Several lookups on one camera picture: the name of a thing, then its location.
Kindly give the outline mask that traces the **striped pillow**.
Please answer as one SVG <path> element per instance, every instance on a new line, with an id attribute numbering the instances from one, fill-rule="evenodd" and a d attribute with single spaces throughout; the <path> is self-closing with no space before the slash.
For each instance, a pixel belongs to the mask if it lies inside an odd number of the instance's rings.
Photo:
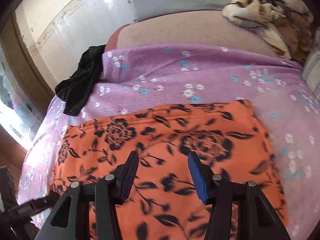
<path id="1" fill-rule="evenodd" d="M 316 29 L 312 48 L 303 67 L 302 78 L 319 99 L 320 94 L 320 31 Z"/>

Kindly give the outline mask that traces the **black cloth garment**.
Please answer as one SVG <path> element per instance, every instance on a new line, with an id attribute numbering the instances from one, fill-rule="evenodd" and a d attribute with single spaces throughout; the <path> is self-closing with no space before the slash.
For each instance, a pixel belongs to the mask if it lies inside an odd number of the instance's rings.
<path id="1" fill-rule="evenodd" d="M 55 87 L 55 94 L 66 103 L 64 114 L 77 116 L 86 104 L 103 71 L 105 46 L 91 46 L 81 56 L 77 70 Z"/>

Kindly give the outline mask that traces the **purple floral bed sheet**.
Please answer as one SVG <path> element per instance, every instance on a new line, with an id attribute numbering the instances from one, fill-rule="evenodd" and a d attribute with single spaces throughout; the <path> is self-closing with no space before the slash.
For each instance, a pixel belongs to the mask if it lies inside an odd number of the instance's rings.
<path id="1" fill-rule="evenodd" d="M 161 44 L 103 53 L 103 71 L 80 113 L 54 97 L 23 163 L 19 204 L 50 191 L 63 129 L 163 105 L 251 102 L 268 129 L 292 239 L 319 222 L 319 101 L 299 64 L 246 51 Z"/>

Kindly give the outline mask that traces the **orange black floral garment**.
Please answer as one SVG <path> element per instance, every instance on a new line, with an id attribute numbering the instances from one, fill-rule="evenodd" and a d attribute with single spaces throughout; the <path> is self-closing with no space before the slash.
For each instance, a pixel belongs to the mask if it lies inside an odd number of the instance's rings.
<path id="1" fill-rule="evenodd" d="M 128 200 L 117 207 L 124 239 L 203 239 L 210 208 L 196 194 L 190 151 L 230 181 L 255 181 L 289 223 L 269 131 L 248 100 L 163 105 L 68 126 L 50 189 L 63 194 L 72 182 L 94 183 L 132 151 L 139 155 L 137 175 Z"/>

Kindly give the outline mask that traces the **brown patterned blanket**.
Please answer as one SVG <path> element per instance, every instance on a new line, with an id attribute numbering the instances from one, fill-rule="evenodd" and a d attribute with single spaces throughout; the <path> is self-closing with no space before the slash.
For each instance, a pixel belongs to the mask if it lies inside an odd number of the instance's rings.
<path id="1" fill-rule="evenodd" d="M 224 18 L 264 40 L 282 59 L 303 63 L 313 44 L 313 14 L 303 0 L 231 0 Z"/>

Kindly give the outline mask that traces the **pink mattress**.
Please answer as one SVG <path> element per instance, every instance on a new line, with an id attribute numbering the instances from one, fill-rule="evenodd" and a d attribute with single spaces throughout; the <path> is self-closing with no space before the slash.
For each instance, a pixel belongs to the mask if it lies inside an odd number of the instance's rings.
<path id="1" fill-rule="evenodd" d="M 221 46 L 277 57 L 259 36 L 213 10 L 180 12 L 126 24 L 111 35 L 104 51 L 163 43 Z"/>

